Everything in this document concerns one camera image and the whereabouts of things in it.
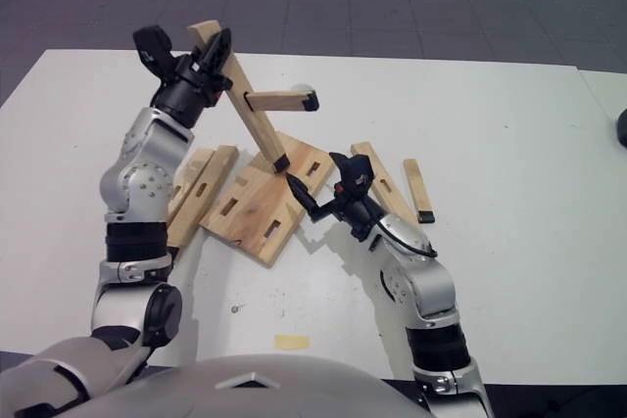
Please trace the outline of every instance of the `black cylinder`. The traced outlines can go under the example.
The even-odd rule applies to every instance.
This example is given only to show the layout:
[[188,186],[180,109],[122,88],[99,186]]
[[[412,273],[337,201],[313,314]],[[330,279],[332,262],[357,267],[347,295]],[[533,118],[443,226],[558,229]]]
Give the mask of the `black cylinder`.
[[433,330],[406,329],[413,364],[425,371],[454,371],[470,364],[466,338],[461,327]]
[[168,230],[164,222],[107,224],[107,261],[137,261],[168,253]]

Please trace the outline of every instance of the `white table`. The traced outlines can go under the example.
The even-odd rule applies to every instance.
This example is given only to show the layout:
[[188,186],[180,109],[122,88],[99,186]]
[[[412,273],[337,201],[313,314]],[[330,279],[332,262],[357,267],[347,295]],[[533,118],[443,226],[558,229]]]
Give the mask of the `white table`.
[[[425,230],[487,383],[627,382],[627,152],[577,69],[240,58],[260,90],[317,89],[320,110],[273,114],[278,129],[329,151],[369,140],[404,191],[402,159],[418,159],[437,217]],[[88,332],[105,250],[99,179],[156,86],[131,51],[47,51],[0,110],[0,349]],[[237,145],[240,168],[257,151],[226,98],[195,132],[195,146]],[[265,269],[199,230],[171,277],[181,334],[153,363],[271,352],[274,334],[298,334],[312,342],[299,353],[409,379],[365,252],[343,225],[306,221]]]

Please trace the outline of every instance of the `rectangular slot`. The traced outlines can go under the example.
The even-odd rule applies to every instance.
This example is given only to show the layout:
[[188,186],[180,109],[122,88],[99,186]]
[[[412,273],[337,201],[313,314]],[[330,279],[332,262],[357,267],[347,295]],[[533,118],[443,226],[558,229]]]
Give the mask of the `rectangular slot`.
[[226,203],[226,206],[224,206],[224,208],[222,208],[222,210],[219,213],[221,215],[229,214],[236,204],[237,204],[237,200],[235,198],[231,198],[230,201]]
[[275,219],[264,233],[264,237],[269,239],[272,235],[274,235],[274,232],[276,232],[276,229],[278,229],[280,225],[281,223]]
[[203,195],[205,188],[207,188],[207,183],[203,183],[198,187],[198,191],[196,191],[196,198],[200,198]]
[[316,170],[318,170],[320,168],[320,162],[314,162],[312,163],[312,166],[310,167],[309,170],[307,170],[307,176],[312,176]]
[[388,193],[392,193],[392,188],[390,188],[390,185],[388,184],[388,181],[385,178],[381,178],[379,181],[381,182],[381,184],[383,185],[383,188],[385,188],[385,190]]

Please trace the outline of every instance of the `wooden board with slots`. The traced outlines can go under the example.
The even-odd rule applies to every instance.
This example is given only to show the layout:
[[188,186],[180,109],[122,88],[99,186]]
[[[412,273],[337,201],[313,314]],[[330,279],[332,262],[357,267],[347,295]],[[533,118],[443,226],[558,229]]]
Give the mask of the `wooden board with slots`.
[[[333,161],[320,149],[278,135],[291,162],[287,171],[301,178],[316,195],[333,170]],[[304,215],[285,175],[274,173],[258,153],[200,224],[261,264],[272,266]]]

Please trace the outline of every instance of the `wooden plank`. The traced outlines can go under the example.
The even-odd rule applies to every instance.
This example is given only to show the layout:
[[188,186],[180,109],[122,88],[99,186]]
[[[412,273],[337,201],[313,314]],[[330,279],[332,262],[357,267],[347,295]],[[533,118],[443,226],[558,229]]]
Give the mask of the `wooden plank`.
[[[221,30],[222,28],[216,21],[187,26],[187,31],[190,33],[194,44],[200,47],[204,46],[214,34]],[[244,94],[254,90],[232,52],[222,68],[222,74],[233,81],[233,86],[226,92],[226,95],[257,142],[262,154],[274,165],[275,169],[282,171],[285,168],[285,149],[265,112],[253,112],[246,103]]]
[[255,112],[315,112],[315,91],[251,92],[246,101]]
[[233,146],[219,146],[168,227],[168,246],[182,249],[189,244],[198,222],[216,200],[219,188],[237,161]]
[[[327,153],[279,133],[295,174],[315,195],[333,170]],[[201,225],[265,266],[272,266],[298,227],[305,210],[258,153],[201,220]]]
[[408,204],[403,199],[399,188],[392,180],[392,177],[383,166],[381,159],[376,155],[372,145],[369,142],[360,142],[351,146],[351,152],[355,154],[363,154],[370,157],[372,170],[374,171],[374,181],[372,181],[372,191],[379,201],[379,204],[388,212],[394,212],[399,217],[412,225],[418,225],[415,214],[411,211]]
[[429,196],[427,195],[427,189],[424,186],[424,180],[422,179],[418,162],[415,159],[405,159],[403,161],[403,167],[405,169],[405,175],[408,178],[408,184],[410,185],[413,206],[418,214],[418,222],[421,224],[431,224],[435,222],[435,215],[431,207],[431,202],[429,201]]
[[183,169],[174,177],[174,188],[168,204],[168,225],[171,224],[180,210],[183,201],[185,201],[187,195],[189,195],[192,186],[194,186],[196,180],[198,180],[198,177],[213,154],[214,151],[211,149],[196,149],[185,163]]

